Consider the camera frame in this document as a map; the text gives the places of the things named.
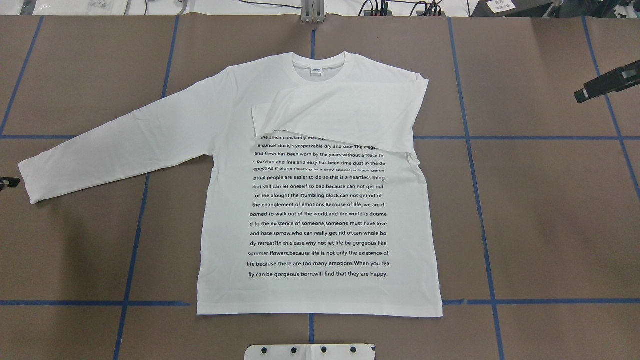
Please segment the white long-sleeve printed shirt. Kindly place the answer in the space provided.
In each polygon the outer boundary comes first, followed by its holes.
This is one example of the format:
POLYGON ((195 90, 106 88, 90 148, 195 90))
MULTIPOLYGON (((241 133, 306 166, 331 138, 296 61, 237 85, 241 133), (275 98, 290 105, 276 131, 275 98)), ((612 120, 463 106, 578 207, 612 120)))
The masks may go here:
POLYGON ((19 163, 32 204, 209 156, 198 315, 443 315, 429 80, 344 52, 230 66, 19 163))

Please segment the grey aluminium frame post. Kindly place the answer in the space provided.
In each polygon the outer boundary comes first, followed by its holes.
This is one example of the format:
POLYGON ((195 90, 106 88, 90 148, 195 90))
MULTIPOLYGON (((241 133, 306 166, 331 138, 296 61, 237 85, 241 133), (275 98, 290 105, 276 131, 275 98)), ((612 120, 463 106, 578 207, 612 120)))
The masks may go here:
POLYGON ((301 21, 302 23, 323 23, 326 19, 324 0, 302 0, 301 1, 301 21))

